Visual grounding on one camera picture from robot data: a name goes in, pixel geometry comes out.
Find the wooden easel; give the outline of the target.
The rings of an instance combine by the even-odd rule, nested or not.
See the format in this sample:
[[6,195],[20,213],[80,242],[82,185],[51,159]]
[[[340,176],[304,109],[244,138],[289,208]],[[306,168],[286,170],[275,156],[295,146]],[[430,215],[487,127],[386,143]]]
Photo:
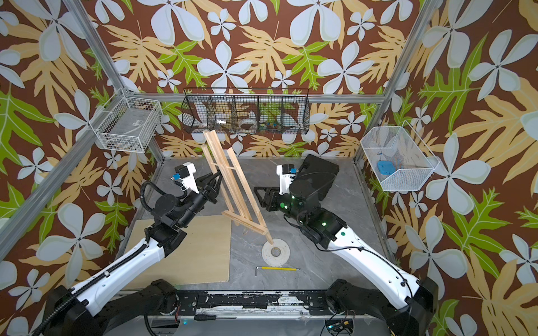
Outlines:
[[269,244],[274,244],[235,151],[232,148],[223,149],[214,130],[205,130],[203,135],[206,143],[202,145],[202,150],[206,161],[211,171],[219,172],[224,181],[221,190],[227,209],[222,214],[235,225],[242,225],[264,236]]

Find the plywood canvas board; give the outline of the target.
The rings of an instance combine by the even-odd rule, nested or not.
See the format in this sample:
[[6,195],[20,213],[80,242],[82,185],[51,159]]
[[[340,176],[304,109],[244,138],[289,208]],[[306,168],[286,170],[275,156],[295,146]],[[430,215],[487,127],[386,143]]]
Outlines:
[[124,289],[142,289],[158,279],[164,279],[174,286],[228,281],[231,229],[231,219],[226,216],[195,217],[184,230],[187,236],[180,246]]

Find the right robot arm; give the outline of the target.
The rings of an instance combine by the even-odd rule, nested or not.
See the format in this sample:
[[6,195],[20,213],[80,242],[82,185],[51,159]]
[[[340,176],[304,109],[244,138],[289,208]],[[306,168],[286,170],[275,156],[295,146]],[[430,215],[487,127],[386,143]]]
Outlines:
[[424,335],[438,308],[438,286],[397,267],[368,244],[336,214],[321,207],[318,191],[308,180],[294,180],[287,193],[278,187],[256,187],[259,204],[281,211],[321,252],[333,253],[354,267],[375,287],[335,281],[326,292],[335,313],[356,312],[383,320],[395,335]]

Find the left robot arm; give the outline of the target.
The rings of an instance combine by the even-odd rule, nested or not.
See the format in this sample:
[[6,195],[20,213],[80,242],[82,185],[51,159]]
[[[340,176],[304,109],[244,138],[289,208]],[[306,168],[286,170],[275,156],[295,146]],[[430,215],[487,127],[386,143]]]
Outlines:
[[54,290],[34,335],[104,335],[135,317],[171,310],[177,290],[163,279],[122,298],[115,296],[179,247],[187,236],[185,228],[205,204],[217,203],[221,181],[221,172],[208,173],[180,197],[162,193],[154,207],[146,208],[154,223],[139,243],[89,279]]

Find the black plastic case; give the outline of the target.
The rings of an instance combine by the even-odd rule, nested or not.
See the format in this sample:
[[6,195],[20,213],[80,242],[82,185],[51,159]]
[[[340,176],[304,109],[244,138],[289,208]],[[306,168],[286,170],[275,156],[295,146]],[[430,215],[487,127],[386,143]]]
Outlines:
[[298,177],[306,178],[317,191],[320,201],[325,199],[336,176],[340,172],[340,166],[331,161],[309,154],[299,168]]

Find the white tape roll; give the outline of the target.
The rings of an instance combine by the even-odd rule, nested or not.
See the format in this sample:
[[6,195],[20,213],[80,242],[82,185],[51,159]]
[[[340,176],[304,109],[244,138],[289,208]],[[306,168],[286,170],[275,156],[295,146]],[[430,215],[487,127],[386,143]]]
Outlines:
[[290,258],[291,250],[287,242],[274,239],[273,244],[266,242],[261,250],[264,262],[270,267],[282,267]]

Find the blue object in basket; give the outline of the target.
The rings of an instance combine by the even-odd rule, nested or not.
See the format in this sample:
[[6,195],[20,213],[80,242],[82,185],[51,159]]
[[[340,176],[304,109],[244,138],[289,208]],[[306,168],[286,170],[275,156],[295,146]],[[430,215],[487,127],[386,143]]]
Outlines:
[[391,161],[381,160],[377,162],[377,168],[381,175],[390,176],[396,172],[396,167]]

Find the black screwdriver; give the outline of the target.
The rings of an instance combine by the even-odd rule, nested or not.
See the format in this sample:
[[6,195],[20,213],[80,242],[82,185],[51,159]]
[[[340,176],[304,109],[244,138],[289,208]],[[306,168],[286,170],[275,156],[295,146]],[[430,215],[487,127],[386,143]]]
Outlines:
[[236,316],[218,316],[208,314],[197,314],[194,316],[195,321],[218,321],[218,320],[233,320]]

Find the white mesh basket right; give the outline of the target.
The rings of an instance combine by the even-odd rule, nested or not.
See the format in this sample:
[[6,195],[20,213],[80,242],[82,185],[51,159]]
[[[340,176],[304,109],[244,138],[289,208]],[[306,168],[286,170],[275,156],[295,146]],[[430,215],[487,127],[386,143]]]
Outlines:
[[[387,192],[421,190],[440,164],[437,156],[409,123],[373,127],[360,143],[381,188]],[[391,161],[396,172],[390,176],[381,175],[377,168],[377,162],[381,160]]]

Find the yellow handled hex key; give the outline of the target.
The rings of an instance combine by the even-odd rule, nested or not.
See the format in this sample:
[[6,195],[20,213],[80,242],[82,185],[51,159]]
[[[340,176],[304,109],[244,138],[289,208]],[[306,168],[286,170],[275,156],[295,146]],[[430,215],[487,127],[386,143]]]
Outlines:
[[301,268],[295,268],[295,267],[269,267],[269,266],[257,266],[255,267],[254,275],[255,277],[258,275],[258,273],[262,270],[270,270],[270,271],[282,271],[282,272],[298,272],[301,271]]

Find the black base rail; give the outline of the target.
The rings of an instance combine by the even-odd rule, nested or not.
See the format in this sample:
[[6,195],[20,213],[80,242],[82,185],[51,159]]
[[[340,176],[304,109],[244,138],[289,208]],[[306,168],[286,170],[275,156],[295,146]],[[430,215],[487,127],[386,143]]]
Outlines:
[[177,291],[179,316],[300,317],[333,314],[324,290]]

